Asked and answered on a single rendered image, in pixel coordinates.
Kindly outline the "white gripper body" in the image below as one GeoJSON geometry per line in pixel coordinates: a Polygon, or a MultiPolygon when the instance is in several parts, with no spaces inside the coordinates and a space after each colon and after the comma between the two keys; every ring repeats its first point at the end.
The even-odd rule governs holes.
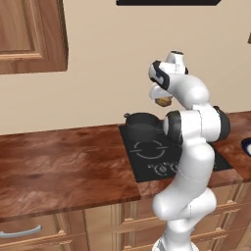
{"type": "Polygon", "coordinates": [[[151,99],[159,99],[165,97],[172,98],[173,95],[169,93],[167,90],[161,88],[158,84],[154,83],[150,89],[149,97],[151,99]]]}

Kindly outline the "brown frozen meat piece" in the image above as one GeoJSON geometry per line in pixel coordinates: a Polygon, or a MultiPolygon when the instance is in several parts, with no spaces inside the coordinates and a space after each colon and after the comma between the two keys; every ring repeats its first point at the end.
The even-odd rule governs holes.
{"type": "Polygon", "coordinates": [[[157,98],[155,103],[161,107],[168,107],[172,105],[172,99],[170,97],[157,98]]]}

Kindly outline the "black cooking pot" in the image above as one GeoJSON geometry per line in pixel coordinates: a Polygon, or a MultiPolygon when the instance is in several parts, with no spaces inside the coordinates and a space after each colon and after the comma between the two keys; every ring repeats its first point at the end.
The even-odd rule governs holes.
{"type": "Polygon", "coordinates": [[[136,142],[149,142],[163,133],[162,122],[153,114],[133,113],[124,114],[125,132],[136,142]]]}

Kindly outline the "black hob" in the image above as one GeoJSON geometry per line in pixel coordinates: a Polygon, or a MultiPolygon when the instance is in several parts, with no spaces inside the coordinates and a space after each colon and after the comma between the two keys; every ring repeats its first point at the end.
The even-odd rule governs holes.
{"type": "Polygon", "coordinates": [[[182,149],[159,134],[150,142],[136,142],[131,140],[125,131],[125,126],[119,126],[125,145],[125,150],[137,182],[160,180],[176,175],[171,170],[171,163],[178,163],[182,149]],[[159,172],[160,166],[165,166],[167,172],[159,172]]]}

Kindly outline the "black extractor hood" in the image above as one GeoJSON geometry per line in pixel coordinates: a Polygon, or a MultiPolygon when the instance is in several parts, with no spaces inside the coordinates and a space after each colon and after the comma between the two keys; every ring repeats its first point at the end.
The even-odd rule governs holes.
{"type": "Polygon", "coordinates": [[[118,6],[216,6],[222,0],[116,0],[118,6]]]}

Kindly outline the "blue bowl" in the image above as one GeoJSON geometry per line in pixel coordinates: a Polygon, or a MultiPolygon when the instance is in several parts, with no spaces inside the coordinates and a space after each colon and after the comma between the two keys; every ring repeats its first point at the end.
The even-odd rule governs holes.
{"type": "Polygon", "coordinates": [[[242,150],[249,156],[251,157],[251,137],[244,138],[241,141],[241,147],[242,150]]]}

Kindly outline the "wooden base cupboard run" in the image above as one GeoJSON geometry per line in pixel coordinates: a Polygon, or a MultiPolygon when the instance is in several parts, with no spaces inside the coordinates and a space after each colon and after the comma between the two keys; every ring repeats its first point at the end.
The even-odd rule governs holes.
{"type": "MultiPolygon", "coordinates": [[[[199,251],[251,251],[251,181],[216,187],[216,211],[191,233],[199,251]]],[[[68,213],[71,232],[84,235],[76,251],[151,251],[165,223],[150,199],[68,213]]]]}

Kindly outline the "wooden drawer front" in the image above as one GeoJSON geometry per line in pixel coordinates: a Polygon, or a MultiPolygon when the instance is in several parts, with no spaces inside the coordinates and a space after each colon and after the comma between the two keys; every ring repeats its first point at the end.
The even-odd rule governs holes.
{"type": "Polygon", "coordinates": [[[51,237],[56,234],[67,234],[69,232],[64,214],[46,215],[1,223],[0,231],[7,233],[25,231],[35,228],[38,225],[42,225],[42,231],[15,238],[0,238],[0,245],[17,241],[33,240],[40,237],[51,237]]]}

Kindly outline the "wooden wall cupboard door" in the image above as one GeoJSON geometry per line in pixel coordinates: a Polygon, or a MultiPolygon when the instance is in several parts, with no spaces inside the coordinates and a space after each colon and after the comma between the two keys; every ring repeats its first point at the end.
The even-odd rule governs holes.
{"type": "Polygon", "coordinates": [[[63,0],[0,0],[0,75],[64,72],[63,0]]]}

